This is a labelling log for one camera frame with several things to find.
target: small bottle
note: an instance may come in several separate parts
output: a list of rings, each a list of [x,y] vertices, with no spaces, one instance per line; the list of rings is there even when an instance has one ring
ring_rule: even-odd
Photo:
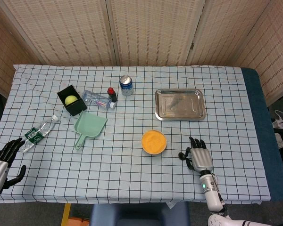
[[[24,135],[25,143],[21,147],[21,151],[27,152],[36,145],[40,140],[47,136],[47,134],[49,134],[58,121],[58,117],[53,115],[40,122],[36,127],[32,127],[32,129]]]
[[[116,103],[112,102],[111,99],[107,97],[103,97],[100,94],[93,93],[89,90],[84,91],[82,99],[86,104],[93,103],[97,106],[100,106],[106,109],[109,109],[109,108],[114,109],[116,105]]]
[[[110,99],[112,100],[112,102],[117,101],[117,94],[115,93],[115,91],[112,87],[108,88],[107,93],[108,93]]]

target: yellow stripe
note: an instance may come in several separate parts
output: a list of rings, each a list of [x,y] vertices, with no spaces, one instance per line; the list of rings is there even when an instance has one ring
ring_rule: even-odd
[[[66,203],[64,207],[64,213],[63,213],[61,226],[67,226],[69,212],[70,212],[70,203]]]

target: wall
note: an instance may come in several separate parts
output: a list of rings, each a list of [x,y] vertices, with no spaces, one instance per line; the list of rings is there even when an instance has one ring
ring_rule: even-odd
[[[10,33],[0,18],[0,94],[7,97],[14,78],[13,64],[38,64],[35,57]]]
[[[283,95],[283,0],[0,0],[0,8],[41,64],[251,67],[268,105]]]
[[[229,64],[259,73],[267,105],[283,96],[283,0],[270,2]]]

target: black box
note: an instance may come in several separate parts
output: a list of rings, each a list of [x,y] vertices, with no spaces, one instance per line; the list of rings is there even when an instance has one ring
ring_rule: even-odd
[[[69,105],[65,105],[65,99],[66,97],[73,95],[77,97],[77,100],[72,102]],[[80,95],[77,93],[77,91],[75,90],[74,86],[68,86],[67,88],[63,89],[62,91],[60,91],[58,93],[58,97],[60,98],[60,100],[62,101],[64,107],[66,108],[66,110],[72,115],[75,116],[79,113],[81,113],[81,111],[84,111],[87,109],[86,104],[84,103],[84,101],[81,99]]]

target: green dustpan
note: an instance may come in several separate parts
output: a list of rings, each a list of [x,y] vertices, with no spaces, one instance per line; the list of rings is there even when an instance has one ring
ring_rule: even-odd
[[[105,126],[106,121],[106,118],[88,112],[82,112],[75,123],[75,131],[81,134],[75,144],[75,149],[79,150],[82,147],[86,137],[97,137]]]

